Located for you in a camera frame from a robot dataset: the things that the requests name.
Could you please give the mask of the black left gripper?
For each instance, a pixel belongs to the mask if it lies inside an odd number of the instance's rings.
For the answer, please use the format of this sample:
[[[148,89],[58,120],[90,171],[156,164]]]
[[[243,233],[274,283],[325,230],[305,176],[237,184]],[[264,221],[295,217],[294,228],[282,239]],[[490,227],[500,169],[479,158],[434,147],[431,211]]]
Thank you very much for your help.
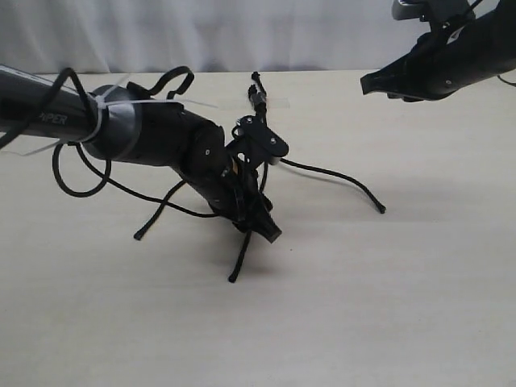
[[[185,152],[177,173],[208,202],[219,216],[235,223],[241,232],[252,231],[270,243],[281,235],[270,210],[270,201],[258,192],[257,173],[244,172],[241,161],[226,149],[223,129],[211,122],[195,125],[186,137]],[[263,206],[264,209],[253,210]]]

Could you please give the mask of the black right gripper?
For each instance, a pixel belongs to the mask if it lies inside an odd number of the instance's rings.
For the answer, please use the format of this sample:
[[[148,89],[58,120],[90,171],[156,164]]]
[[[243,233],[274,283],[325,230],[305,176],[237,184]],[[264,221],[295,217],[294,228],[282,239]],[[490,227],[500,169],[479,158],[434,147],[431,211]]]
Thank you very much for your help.
[[[420,40],[407,56],[360,79],[363,95],[403,102],[438,101],[500,74],[500,22],[484,15]]]

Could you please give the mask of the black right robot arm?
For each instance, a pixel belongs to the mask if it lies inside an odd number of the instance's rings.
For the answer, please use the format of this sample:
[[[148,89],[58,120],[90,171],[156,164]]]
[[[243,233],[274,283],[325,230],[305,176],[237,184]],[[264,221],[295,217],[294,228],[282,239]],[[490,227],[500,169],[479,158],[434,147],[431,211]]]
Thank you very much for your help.
[[[363,94],[404,102],[439,101],[515,68],[515,3],[500,1],[476,16],[478,2],[395,1],[394,19],[418,19],[430,30],[404,56],[360,79]]]

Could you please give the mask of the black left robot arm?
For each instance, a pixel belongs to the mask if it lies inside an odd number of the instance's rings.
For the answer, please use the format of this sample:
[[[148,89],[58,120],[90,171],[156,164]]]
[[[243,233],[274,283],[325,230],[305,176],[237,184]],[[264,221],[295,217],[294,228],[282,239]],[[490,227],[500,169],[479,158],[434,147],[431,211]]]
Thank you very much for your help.
[[[179,102],[193,80],[180,66],[151,88],[130,82],[87,92],[2,66],[1,141],[15,133],[49,137],[81,144],[100,160],[169,167],[216,215],[275,241],[281,230],[256,170],[278,163],[288,145],[268,128],[263,108],[239,119],[227,142],[220,126]]]

